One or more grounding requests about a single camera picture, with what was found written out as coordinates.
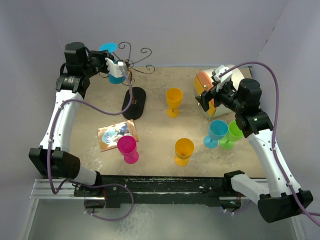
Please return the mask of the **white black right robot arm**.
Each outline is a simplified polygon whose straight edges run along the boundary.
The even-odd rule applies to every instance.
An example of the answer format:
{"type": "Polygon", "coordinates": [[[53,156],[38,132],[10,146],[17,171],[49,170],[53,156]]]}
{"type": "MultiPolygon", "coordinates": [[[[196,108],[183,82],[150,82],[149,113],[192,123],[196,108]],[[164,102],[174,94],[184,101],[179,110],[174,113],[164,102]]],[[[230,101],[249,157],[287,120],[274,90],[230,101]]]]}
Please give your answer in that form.
{"type": "Polygon", "coordinates": [[[273,223],[302,214],[313,201],[313,195],[309,190],[302,190],[291,174],[273,139],[276,126],[260,109],[261,95],[259,82],[245,78],[237,89],[228,81],[221,89],[214,86],[195,98],[204,111],[209,110],[209,102],[213,100],[215,106],[224,105],[235,113],[236,125],[254,149],[266,175],[268,186],[240,170],[228,172],[224,175],[223,192],[228,196],[238,192],[248,197],[257,205],[262,218],[273,223]]]}

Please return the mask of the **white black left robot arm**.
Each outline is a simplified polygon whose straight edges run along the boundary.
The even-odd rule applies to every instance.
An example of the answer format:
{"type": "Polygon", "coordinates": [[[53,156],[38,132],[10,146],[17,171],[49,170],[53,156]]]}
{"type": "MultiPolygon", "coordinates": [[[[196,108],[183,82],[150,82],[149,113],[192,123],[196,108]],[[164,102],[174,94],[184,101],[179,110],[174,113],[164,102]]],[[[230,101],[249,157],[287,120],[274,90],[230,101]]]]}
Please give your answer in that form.
{"type": "Polygon", "coordinates": [[[84,185],[91,196],[98,196],[103,191],[100,173],[82,166],[80,159],[69,153],[71,131],[80,105],[93,107],[84,101],[91,77],[104,73],[113,84],[126,81],[129,89],[118,114],[127,120],[137,120],[143,114],[147,96],[143,88],[132,86],[134,62],[129,58],[122,60],[115,54],[117,49],[127,45],[125,41],[109,42],[99,50],[90,50],[82,42],[65,46],[65,63],[56,80],[55,105],[47,131],[39,146],[31,148],[28,154],[39,173],[48,178],[54,194],[61,189],[54,186],[54,178],[84,185]]]}

